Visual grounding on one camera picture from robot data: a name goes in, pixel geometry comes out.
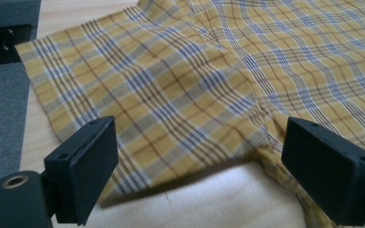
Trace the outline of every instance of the yellow plaid cloth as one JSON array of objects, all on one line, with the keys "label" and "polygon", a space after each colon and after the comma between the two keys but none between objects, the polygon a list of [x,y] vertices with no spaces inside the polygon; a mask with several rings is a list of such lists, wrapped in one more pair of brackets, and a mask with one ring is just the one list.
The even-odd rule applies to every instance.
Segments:
[{"label": "yellow plaid cloth", "polygon": [[309,227],[334,226],[280,151],[289,116],[365,149],[365,1],[142,0],[17,48],[61,141],[116,117],[103,201],[257,158]]}]

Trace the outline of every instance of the round hole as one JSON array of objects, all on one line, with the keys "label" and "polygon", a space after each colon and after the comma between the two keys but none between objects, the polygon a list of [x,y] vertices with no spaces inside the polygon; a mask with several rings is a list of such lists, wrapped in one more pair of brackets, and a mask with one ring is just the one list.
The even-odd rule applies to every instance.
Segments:
[{"label": "round hole", "polygon": [[365,162],[365,157],[364,156],[361,156],[361,157],[359,157],[362,161],[364,161]]},{"label": "round hole", "polygon": [[26,175],[15,176],[6,180],[2,186],[6,189],[18,187],[28,181],[29,177]]},{"label": "round hole", "polygon": [[57,159],[65,159],[67,157],[67,154],[60,154],[57,156]]}]

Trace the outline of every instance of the black clamp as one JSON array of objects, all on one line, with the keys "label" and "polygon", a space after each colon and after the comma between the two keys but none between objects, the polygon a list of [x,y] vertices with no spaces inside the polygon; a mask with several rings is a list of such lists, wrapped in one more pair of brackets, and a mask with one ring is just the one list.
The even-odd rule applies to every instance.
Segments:
[{"label": "black clamp", "polygon": [[44,159],[39,175],[22,171],[0,179],[0,227],[48,228],[86,224],[118,163],[113,117],[89,122]]},{"label": "black clamp", "polygon": [[337,225],[365,223],[365,150],[320,124],[289,118],[282,162]]},{"label": "black clamp", "polygon": [[0,28],[0,65],[20,62],[15,45],[30,38],[31,25],[18,25]]}]

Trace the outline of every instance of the gray carpet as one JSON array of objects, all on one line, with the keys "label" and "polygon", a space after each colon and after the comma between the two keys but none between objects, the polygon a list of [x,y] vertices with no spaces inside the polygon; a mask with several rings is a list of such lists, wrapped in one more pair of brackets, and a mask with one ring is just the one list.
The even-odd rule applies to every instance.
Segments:
[{"label": "gray carpet", "polygon": [[0,178],[19,170],[29,79],[22,63],[0,66]]}]

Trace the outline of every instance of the light wood surface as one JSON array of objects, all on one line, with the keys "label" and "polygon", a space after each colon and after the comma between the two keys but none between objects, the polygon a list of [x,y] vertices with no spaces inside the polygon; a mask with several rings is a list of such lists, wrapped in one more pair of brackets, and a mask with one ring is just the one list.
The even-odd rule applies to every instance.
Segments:
[{"label": "light wood surface", "polygon": [[[38,36],[79,25],[136,4],[136,0],[43,0]],[[44,170],[43,158],[59,145],[32,88],[21,169]],[[54,227],[75,227],[56,224]],[[298,200],[255,162],[144,199],[102,209],[87,227],[305,227]]]}]

